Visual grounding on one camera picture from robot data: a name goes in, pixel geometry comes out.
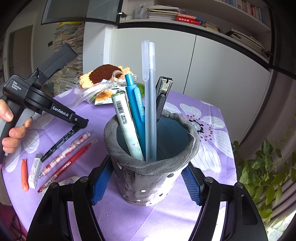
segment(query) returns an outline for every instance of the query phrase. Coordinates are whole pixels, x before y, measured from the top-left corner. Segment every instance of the finger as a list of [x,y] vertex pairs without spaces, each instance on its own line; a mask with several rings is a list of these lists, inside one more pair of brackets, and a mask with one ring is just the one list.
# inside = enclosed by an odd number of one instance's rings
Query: finger
[[13,113],[6,102],[2,99],[0,99],[0,118],[8,122],[12,121],[13,119]]
[[25,121],[25,123],[24,123],[24,126],[25,126],[26,128],[28,128],[28,127],[30,127],[31,123],[32,123],[32,118],[27,119],[27,120]]
[[15,148],[20,143],[21,139],[11,138],[11,137],[5,137],[2,140],[3,147],[7,148]]
[[11,128],[9,131],[9,136],[12,138],[23,138],[27,132],[27,128],[25,126],[20,126],[20,127],[14,127]]
[[13,153],[15,151],[15,148],[3,147],[3,151],[7,153]]

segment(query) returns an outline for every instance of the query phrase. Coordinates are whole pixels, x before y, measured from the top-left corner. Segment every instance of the purple tablecloth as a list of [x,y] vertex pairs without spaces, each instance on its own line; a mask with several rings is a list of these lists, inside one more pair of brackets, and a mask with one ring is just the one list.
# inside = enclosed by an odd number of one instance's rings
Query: purple tablecloth
[[[72,89],[57,96],[56,99],[63,104],[70,104],[75,93],[76,89]],[[212,176],[220,183],[233,185],[236,182],[234,159],[220,110],[208,103],[173,91],[168,97],[165,109],[182,114],[200,132],[200,149],[192,160],[193,165],[201,168],[205,176]],[[103,132],[108,120],[115,115],[113,105],[95,106],[84,102],[74,111],[88,118],[89,124],[87,128],[76,133],[71,141],[83,132],[94,129],[94,136],[98,142],[59,176],[57,182],[75,175],[87,176],[108,154]],[[30,188],[28,192],[24,192],[21,187],[21,159],[27,159],[30,171],[35,155],[44,154],[71,128],[72,125],[69,123],[47,113],[35,117],[17,151],[10,154],[5,160],[5,165],[2,165],[3,178],[11,203],[27,230],[42,198],[42,193],[37,193],[37,189],[45,180],[39,180],[36,189]],[[60,154],[70,142],[59,148],[42,167]],[[59,163],[53,171],[63,163],[64,161]],[[185,241],[191,234],[199,211],[200,207],[190,199],[181,176],[163,201],[154,206],[139,207],[123,200],[112,175],[103,199],[94,207],[98,223],[107,241]],[[81,240],[72,203],[69,203],[69,213],[74,240]],[[213,240],[220,240],[224,215],[225,204],[222,203]]]

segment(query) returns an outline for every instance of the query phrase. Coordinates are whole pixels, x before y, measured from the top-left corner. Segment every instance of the gray ceramic pen holder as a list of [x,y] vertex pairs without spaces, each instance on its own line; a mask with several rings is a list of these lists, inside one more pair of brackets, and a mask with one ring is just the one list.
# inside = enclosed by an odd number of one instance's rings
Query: gray ceramic pen holder
[[157,123],[155,162],[140,161],[129,155],[116,115],[105,126],[104,140],[121,195],[138,206],[155,205],[164,199],[200,145],[195,127],[167,110],[163,110]]

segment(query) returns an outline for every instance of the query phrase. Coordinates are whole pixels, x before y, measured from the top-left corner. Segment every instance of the white cabinet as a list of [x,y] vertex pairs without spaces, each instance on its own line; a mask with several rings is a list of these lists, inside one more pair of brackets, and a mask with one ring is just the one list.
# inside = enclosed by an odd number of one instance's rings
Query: white cabinet
[[242,53],[197,36],[184,94],[218,107],[230,140],[242,140],[269,87],[270,72]]
[[174,80],[172,90],[183,93],[196,35],[157,28],[116,29],[111,64],[130,67],[142,81],[141,42],[155,43],[156,81],[160,76]]

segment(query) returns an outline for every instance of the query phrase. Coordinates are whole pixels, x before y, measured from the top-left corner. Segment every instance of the stack of papers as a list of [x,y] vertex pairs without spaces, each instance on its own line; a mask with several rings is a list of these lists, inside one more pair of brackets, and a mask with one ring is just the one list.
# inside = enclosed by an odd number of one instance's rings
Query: stack of papers
[[259,54],[262,54],[262,51],[264,50],[263,44],[259,42],[258,40],[254,39],[253,37],[249,37],[234,28],[232,28],[230,31],[227,32],[227,35],[230,36],[233,39],[236,39],[237,41],[247,45],[251,49],[255,50]]
[[174,21],[176,20],[178,13],[180,13],[180,9],[177,7],[169,7],[162,5],[151,6],[148,9],[148,19],[166,19]]
[[80,76],[83,74],[83,36],[84,23],[63,24],[56,28],[55,52],[60,49],[61,44],[66,43],[78,56],[65,68],[54,74],[52,82],[54,83],[55,95],[79,85]]

